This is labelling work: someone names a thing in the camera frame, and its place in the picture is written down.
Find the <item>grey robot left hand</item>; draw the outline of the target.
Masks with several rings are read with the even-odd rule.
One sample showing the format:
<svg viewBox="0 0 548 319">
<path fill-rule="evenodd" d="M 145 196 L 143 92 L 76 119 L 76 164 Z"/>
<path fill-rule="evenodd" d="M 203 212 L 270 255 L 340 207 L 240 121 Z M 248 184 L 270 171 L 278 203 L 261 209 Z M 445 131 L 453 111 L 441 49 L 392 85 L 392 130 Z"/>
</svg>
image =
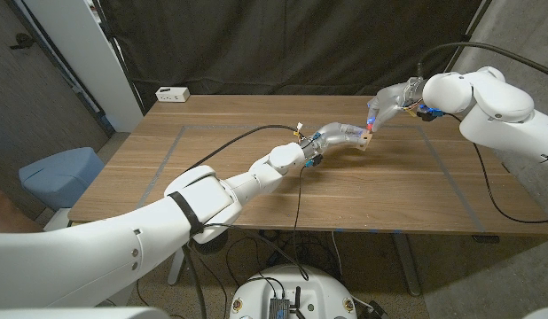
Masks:
<svg viewBox="0 0 548 319">
<path fill-rule="evenodd" d="M 372 133 L 365 128 L 332 122 L 305 138 L 301 142 L 301 149 L 304 158 L 310 160 L 337 145 L 352 145 L 364 151 L 371 139 Z"/>
</svg>

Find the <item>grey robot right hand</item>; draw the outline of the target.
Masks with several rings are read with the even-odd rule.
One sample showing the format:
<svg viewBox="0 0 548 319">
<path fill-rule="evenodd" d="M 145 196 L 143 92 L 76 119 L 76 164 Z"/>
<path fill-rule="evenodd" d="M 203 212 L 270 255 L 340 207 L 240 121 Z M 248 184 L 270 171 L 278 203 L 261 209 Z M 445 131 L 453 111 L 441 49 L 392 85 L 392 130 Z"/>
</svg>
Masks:
<svg viewBox="0 0 548 319">
<path fill-rule="evenodd" d="M 374 133 L 399 112 L 422 102 L 426 83 L 420 77 L 411 77 L 407 82 L 380 89 L 367 104 L 367 128 Z"/>
</svg>

